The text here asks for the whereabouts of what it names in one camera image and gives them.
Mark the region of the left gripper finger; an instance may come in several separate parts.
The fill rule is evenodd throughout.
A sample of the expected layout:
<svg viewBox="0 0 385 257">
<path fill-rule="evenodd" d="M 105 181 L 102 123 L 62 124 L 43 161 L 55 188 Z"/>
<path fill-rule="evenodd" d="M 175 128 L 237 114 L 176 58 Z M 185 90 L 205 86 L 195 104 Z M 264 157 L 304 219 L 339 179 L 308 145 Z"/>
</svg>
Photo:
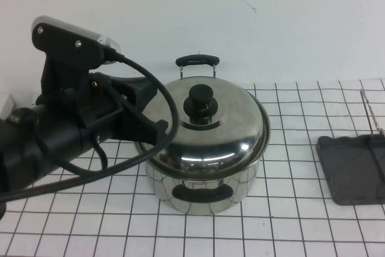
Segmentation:
<svg viewBox="0 0 385 257">
<path fill-rule="evenodd" d="M 147 78 L 133 80 L 136 104 L 147 104 L 152 99 L 152 83 Z"/>
<path fill-rule="evenodd" d="M 159 120 L 157 122 L 148 120 L 139 126 L 138 142 L 147 143 L 153 146 L 164 138 L 167 130 L 167 122 Z"/>
</svg>

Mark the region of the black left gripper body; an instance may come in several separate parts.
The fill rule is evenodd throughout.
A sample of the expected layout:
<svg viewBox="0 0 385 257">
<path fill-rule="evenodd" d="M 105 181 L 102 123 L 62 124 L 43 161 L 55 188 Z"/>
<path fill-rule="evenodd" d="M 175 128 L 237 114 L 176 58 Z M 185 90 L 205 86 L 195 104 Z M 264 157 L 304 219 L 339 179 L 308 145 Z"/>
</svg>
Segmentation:
<svg viewBox="0 0 385 257">
<path fill-rule="evenodd" d="M 138 141 L 144 104 L 135 103 L 133 80 L 89 73 L 76 96 L 76 117 L 90 138 Z"/>
</svg>

